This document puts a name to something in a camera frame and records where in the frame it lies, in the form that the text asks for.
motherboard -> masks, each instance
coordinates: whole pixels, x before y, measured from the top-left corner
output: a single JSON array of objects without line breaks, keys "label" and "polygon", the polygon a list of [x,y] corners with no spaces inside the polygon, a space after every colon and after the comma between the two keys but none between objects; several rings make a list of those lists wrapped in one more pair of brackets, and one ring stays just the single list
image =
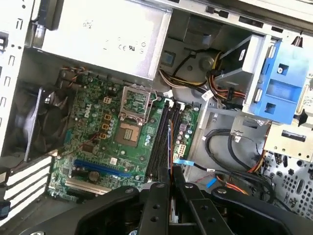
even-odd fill
[{"label": "motherboard", "polygon": [[52,168],[50,195],[76,201],[124,185],[140,188],[153,180],[156,173],[147,174],[147,169],[167,164],[166,147],[160,147],[167,140],[160,131],[171,118],[176,124],[174,158],[187,158],[199,107],[96,76],[82,75],[80,82],[70,116],[73,124]]}]

ce marking label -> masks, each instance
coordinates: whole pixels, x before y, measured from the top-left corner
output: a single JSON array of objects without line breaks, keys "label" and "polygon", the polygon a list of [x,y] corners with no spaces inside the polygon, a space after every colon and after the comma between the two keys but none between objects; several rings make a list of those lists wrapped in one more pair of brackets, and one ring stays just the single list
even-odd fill
[{"label": "ce marking label", "polygon": [[126,46],[123,46],[122,44],[120,44],[120,45],[118,46],[118,48],[119,48],[120,50],[126,51]]},{"label": "ce marking label", "polygon": [[135,51],[135,47],[134,46],[123,46],[122,44],[120,44],[118,46],[118,48],[120,50],[126,51],[126,50],[131,50],[131,51]]}]

cooling fan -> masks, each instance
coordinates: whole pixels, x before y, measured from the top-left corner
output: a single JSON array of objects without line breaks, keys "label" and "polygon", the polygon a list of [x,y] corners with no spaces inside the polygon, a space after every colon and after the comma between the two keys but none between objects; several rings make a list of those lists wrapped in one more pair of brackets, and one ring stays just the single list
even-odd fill
[{"label": "cooling fan", "polygon": [[33,160],[60,147],[70,113],[68,91],[55,87],[19,86],[13,100],[6,153],[25,152]]}]

green circuit board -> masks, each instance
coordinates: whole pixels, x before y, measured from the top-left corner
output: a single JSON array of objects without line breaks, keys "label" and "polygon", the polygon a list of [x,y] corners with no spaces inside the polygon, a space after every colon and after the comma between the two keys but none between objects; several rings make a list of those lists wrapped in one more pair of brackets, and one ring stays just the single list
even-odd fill
[{"label": "green circuit board", "polygon": [[[131,119],[120,120],[118,116],[124,85],[87,75],[82,78],[82,82],[86,86],[76,94],[71,112],[73,124],[69,125],[64,147],[59,150],[61,157],[55,159],[48,193],[67,200],[77,199],[67,195],[68,187],[65,186],[75,169],[75,160],[105,166],[120,173],[101,173],[93,184],[110,189],[124,185],[140,188],[145,180],[164,98],[159,97],[153,102],[148,121],[141,126]],[[146,97],[133,92],[127,93],[127,97],[124,108],[142,114]],[[180,130],[182,135],[178,134],[174,140],[174,154],[178,154],[180,145],[185,145],[184,154],[180,158],[188,156],[198,114],[192,105],[187,105],[181,114],[180,121],[186,129]],[[85,176],[75,178],[90,182]]]}]

blue pcie slot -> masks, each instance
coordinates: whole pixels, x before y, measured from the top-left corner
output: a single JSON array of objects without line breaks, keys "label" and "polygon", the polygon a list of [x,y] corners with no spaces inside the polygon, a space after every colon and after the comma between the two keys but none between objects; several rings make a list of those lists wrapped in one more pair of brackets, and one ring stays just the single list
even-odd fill
[{"label": "blue pcie slot", "polygon": [[106,173],[110,175],[116,175],[116,176],[121,176],[121,177],[131,177],[131,174],[129,173],[120,172],[119,170],[115,170],[115,169],[102,166],[102,165],[88,163],[88,162],[78,160],[78,159],[74,161],[74,165],[79,166],[79,167],[84,167],[88,170],[98,171],[98,172]]}]

